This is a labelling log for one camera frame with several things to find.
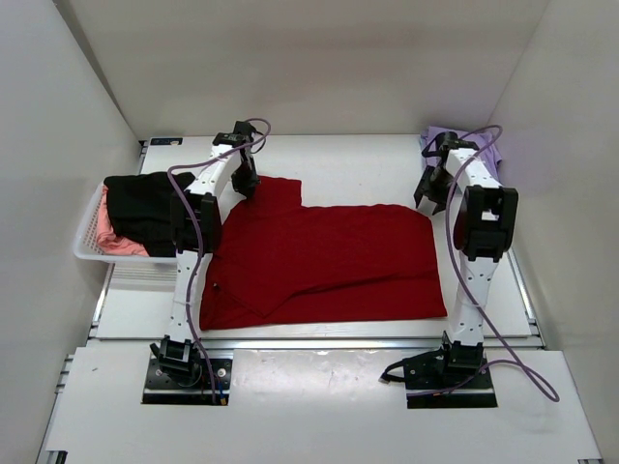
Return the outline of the red t shirt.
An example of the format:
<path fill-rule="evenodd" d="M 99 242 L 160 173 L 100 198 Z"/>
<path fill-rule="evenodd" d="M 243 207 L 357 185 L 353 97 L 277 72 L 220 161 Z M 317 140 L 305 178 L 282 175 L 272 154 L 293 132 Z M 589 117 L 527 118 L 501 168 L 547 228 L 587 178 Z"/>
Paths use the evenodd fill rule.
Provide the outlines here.
<path fill-rule="evenodd" d="M 232 208 L 208 266 L 203 331 L 443 318 L 430 220 L 396 204 L 305 206 L 265 177 Z"/>

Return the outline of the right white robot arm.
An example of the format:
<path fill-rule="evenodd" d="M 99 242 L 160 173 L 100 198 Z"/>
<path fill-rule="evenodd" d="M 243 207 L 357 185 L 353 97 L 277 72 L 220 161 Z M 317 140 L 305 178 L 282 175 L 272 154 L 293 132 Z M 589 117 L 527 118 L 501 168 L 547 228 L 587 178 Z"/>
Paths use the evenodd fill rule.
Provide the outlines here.
<path fill-rule="evenodd" d="M 417 206 L 431 203 L 445 215 L 446 239 L 458 289 L 439 349 L 388 366 L 380 380 L 417 393 L 440 394 L 482 372 L 483 328 L 490 283 L 512 245 L 518 193 L 506 188 L 481 159 L 482 146 L 454 131 L 436 134 L 422 151 L 428 164 L 414 192 Z"/>

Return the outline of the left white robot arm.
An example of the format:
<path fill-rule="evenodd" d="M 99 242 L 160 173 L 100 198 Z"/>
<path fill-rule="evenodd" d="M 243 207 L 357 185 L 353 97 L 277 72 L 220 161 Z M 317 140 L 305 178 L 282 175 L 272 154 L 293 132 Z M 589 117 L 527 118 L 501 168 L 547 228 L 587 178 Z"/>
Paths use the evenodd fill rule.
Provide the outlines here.
<path fill-rule="evenodd" d="M 182 388 L 204 388 L 212 395 L 220 392 L 220 382 L 192 312 L 200 307 L 199 280 L 205 277 L 221 244 L 221 194 L 231 185 L 244 197 L 253 197 L 259 185 L 253 155 L 264 146 L 270 130 L 268 121 L 249 118 L 236 122 L 233 130 L 215 135 L 208 159 L 185 165 L 187 169 L 199 170 L 186 187 L 176 179 L 176 172 L 184 166 L 174 165 L 166 171 L 172 187 L 170 223 L 176 252 L 176 283 L 167 332 L 151 349 L 159 370 Z"/>

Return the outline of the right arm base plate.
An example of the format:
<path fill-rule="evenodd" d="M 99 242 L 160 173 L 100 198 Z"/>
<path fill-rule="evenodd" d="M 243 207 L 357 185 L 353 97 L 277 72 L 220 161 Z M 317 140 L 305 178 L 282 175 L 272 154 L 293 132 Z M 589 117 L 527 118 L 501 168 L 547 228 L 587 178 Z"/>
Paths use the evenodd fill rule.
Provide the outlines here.
<path fill-rule="evenodd" d="M 481 373 L 443 373 L 441 360 L 412 359 L 403 367 L 406 406 L 421 409 L 496 408 L 498 402 L 488 370 Z"/>

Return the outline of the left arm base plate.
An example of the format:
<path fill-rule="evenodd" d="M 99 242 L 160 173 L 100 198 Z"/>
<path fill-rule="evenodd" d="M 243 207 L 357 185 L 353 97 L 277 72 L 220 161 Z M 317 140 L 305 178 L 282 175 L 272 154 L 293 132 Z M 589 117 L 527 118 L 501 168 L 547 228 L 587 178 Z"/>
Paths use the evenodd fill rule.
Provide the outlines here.
<path fill-rule="evenodd" d="M 211 359 L 215 386 L 206 367 L 199 367 L 190 380 L 176 380 L 164 372 L 154 356 L 146 371 L 141 403 L 146 405 L 227 406 L 233 371 L 231 355 Z"/>

